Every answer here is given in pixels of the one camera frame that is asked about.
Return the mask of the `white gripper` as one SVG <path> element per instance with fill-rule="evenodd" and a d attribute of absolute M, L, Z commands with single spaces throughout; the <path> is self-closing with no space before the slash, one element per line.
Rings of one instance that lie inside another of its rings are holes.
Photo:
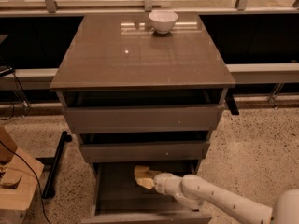
<path fill-rule="evenodd" d="M 173 197 L 177 197 L 182 193 L 182 178 L 177 175 L 148 170 L 142 174 L 142 177 L 138 178 L 136 183 L 145 189 L 153 189 L 155 187 L 158 193 Z"/>

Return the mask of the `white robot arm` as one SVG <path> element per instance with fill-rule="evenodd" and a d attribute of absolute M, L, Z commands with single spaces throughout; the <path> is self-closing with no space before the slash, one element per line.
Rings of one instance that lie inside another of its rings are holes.
<path fill-rule="evenodd" d="M 202 201 L 207 201 L 240 224 L 299 224 L 298 189 L 284 192 L 273 207 L 268 207 L 217 187 L 198 175 L 180 177 L 136 166 L 134 176 L 139 186 L 172 196 L 192 210 L 196 210 Z"/>

